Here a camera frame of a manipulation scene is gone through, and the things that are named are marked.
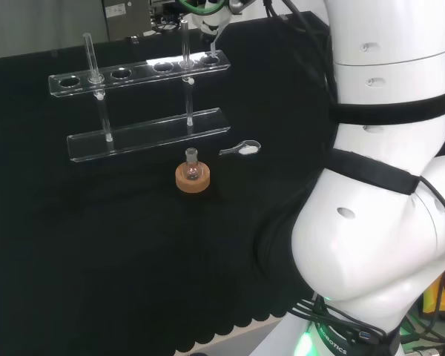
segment yellow object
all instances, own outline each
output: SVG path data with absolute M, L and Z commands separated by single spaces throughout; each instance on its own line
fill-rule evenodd
M 440 287 L 441 276 L 423 293 L 423 313 L 433 314 L 437 304 L 438 288 Z M 442 292 L 440 302 L 440 312 L 445 314 L 445 289 Z

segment clear acrylic shelf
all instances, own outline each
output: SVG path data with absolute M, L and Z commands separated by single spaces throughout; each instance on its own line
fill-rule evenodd
M 209 73 L 228 69 L 231 65 L 221 50 L 216 56 L 200 52 L 190 54 L 190 66 L 184 65 L 183 55 L 176 57 L 150 59 L 129 65 L 116 65 L 99 69 L 102 81 L 96 83 L 90 70 L 59 74 L 48 79 L 50 93 L 54 96 L 69 96 L 89 93 L 95 90 L 118 88 L 163 79 L 179 78 L 191 74 Z
M 219 108 L 193 113 L 193 125 L 188 125 L 188 115 L 167 117 L 150 122 L 140 122 L 112 130 L 112 141 L 106 140 L 104 130 L 80 133 L 67 137 L 71 161 L 126 154 L 173 142 L 221 134 L 230 128 Z

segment wall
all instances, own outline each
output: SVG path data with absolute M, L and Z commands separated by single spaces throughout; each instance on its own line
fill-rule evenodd
M 101 0 L 0 0 L 0 57 L 107 40 Z

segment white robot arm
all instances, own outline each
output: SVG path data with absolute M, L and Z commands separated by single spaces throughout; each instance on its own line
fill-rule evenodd
M 445 96 L 445 0 L 325 4 L 339 104 L 382 109 Z M 226 10 L 206 16 L 202 32 L 215 39 L 229 22 Z M 445 156 L 435 158 L 445 142 L 445 113 L 421 121 L 409 115 L 395 125 L 389 115 L 376 125 L 341 123 L 334 149 L 422 176 L 445 199 Z M 422 182 L 402 194 L 324 169 L 295 223 L 292 253 L 326 310 L 345 314 L 331 315 L 398 334 L 412 304 L 445 271 L 445 206 Z M 360 355 L 337 344 L 346 336 L 336 328 L 320 324 L 289 315 L 252 356 L 311 355 L 296 354 L 293 340 L 307 327 L 313 355 Z M 399 345 L 391 353 L 404 355 Z

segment robot arm screw hole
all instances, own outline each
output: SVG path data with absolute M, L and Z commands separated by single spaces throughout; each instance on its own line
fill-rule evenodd
M 353 220 L 356 218 L 356 214 L 347 208 L 338 208 L 336 210 L 338 214 L 344 217 L 345 219 Z

